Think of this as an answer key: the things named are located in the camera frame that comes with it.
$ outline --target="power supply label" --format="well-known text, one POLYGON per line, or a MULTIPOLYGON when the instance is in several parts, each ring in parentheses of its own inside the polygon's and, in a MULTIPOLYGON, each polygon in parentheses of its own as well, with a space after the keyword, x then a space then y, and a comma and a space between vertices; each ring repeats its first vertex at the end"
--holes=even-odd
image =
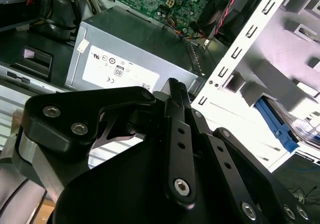
POLYGON ((92 45, 82 79, 105 89, 139 86, 152 92, 159 77, 151 70, 92 45))

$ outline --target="silver metal panel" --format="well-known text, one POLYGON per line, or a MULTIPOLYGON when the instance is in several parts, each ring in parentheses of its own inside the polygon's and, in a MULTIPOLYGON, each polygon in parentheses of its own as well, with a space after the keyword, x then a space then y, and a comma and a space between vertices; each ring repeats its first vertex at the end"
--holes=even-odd
MULTIPOLYGON (((158 73, 160 78, 154 91, 160 91, 170 77, 188 88, 198 78, 188 48, 178 37, 120 7, 113 7, 81 23, 66 86, 78 90, 101 88, 82 80, 91 45, 158 73), (80 53, 77 47, 83 39, 90 44, 80 53)), ((203 66, 213 68, 212 63, 206 62, 203 66)))

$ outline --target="mounting hole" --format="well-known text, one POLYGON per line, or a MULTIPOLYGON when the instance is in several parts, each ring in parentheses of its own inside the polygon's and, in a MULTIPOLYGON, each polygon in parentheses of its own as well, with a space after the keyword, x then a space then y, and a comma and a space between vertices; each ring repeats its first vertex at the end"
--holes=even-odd
POLYGON ((217 146, 217 148, 218 148, 218 150, 220 151, 220 152, 223 152, 224 151, 224 149, 221 147, 221 146, 217 146))
POLYGON ((231 165, 228 162, 225 162, 224 165, 226 168, 231 169, 231 165))
POLYGON ((179 146, 181 149, 186 149, 185 144, 183 144, 182 142, 178 142, 178 146, 179 146))
POLYGON ((185 134, 185 131, 182 130, 181 128, 178 128, 178 132, 180 132, 181 134, 185 134))

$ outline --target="white metal frame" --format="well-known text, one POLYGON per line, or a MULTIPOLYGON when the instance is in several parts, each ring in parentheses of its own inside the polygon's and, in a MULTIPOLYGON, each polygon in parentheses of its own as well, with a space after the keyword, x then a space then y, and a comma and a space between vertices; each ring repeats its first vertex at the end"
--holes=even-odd
POLYGON ((240 95, 226 89, 211 94, 214 98, 203 104, 193 102, 192 107, 204 115, 212 131, 219 127, 229 130, 270 172, 294 154, 282 146, 260 112, 240 95))
POLYGON ((284 0, 262 0, 243 29, 234 40, 224 57, 198 95, 201 99, 207 92, 218 90, 232 74, 258 35, 265 28, 284 0))

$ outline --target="power supply unit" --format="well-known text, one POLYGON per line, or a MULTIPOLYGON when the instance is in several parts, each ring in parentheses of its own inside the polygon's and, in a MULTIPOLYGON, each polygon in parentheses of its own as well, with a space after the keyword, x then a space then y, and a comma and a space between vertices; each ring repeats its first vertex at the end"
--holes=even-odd
MULTIPOLYGON (((217 53, 219 42, 213 42, 217 53)), ((77 90, 141 86, 160 91, 167 79, 197 92, 214 69, 213 51, 120 7, 82 21, 66 79, 77 90)))

